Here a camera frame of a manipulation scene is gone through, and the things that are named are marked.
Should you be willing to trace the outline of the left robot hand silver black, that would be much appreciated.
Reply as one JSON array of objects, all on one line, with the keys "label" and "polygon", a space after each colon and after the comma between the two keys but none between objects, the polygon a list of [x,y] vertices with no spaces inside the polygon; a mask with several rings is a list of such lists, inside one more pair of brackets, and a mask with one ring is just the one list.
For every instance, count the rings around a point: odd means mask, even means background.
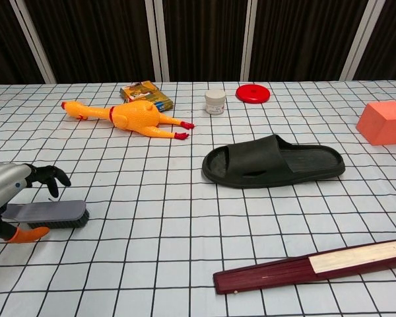
[{"label": "left robot hand silver black", "polygon": [[32,187],[34,182],[45,184],[53,197],[59,196],[58,182],[64,186],[71,185],[66,173],[56,166],[36,167],[28,163],[0,162],[0,239],[7,243],[35,242],[50,231],[47,227],[23,230],[2,220],[8,202],[24,188]]}]

